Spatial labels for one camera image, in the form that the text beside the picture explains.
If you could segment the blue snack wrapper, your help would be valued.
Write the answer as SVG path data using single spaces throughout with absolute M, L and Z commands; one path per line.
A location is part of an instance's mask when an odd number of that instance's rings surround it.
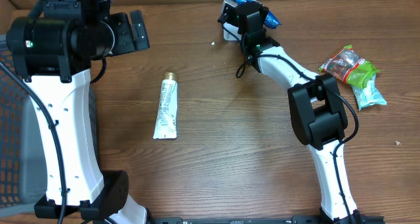
M 243 3 L 248 3 L 248 2 L 257 2 L 257 3 L 261 4 L 261 2 L 259 2 L 257 0 L 232 0 L 232 1 L 237 3 L 238 5 L 241 5 Z M 270 28 L 270 29 L 273 30 L 273 29 L 276 29 L 281 24 L 282 23 L 276 18 L 276 16 L 271 11 L 269 11 L 267 16 L 266 16 L 266 19 L 264 21 L 264 25 L 267 28 Z

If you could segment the white tube with gold cap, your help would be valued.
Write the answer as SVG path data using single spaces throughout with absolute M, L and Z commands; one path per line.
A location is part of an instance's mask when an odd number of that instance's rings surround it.
M 159 106 L 153 139 L 177 138 L 178 81 L 173 72 L 166 72 L 161 83 Z

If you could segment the green snack bag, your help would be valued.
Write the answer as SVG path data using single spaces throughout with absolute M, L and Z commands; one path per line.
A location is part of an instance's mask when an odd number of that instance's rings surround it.
M 344 46 L 318 70 L 362 89 L 367 87 L 368 81 L 379 71 L 374 64 L 355 53 L 352 45 Z

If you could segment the light blue tissue pack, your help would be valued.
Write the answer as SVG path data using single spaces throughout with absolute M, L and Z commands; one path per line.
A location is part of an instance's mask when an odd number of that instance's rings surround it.
M 387 101 L 375 86 L 376 74 L 373 74 L 365 88 L 352 86 L 358 109 L 362 110 L 373 105 L 387 105 Z

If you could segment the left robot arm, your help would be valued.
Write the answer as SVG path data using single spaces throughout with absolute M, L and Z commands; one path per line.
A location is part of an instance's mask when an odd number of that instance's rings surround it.
M 141 13 L 110 12 L 112 0 L 39 0 L 6 34 L 8 75 L 31 97 L 47 166 L 38 218 L 146 224 L 148 210 L 129 195 L 123 170 L 101 171 L 91 126 L 91 64 L 149 47 L 135 32 Z

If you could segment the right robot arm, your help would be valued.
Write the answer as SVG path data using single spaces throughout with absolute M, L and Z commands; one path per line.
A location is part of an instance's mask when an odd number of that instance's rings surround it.
M 268 8 L 258 2 L 233 4 L 227 22 L 238 29 L 244 64 L 287 89 L 291 126 L 299 142 L 309 149 L 321 189 L 324 223 L 363 223 L 352 198 L 344 162 L 345 129 L 349 103 L 336 79 L 302 67 L 284 48 L 266 35 Z

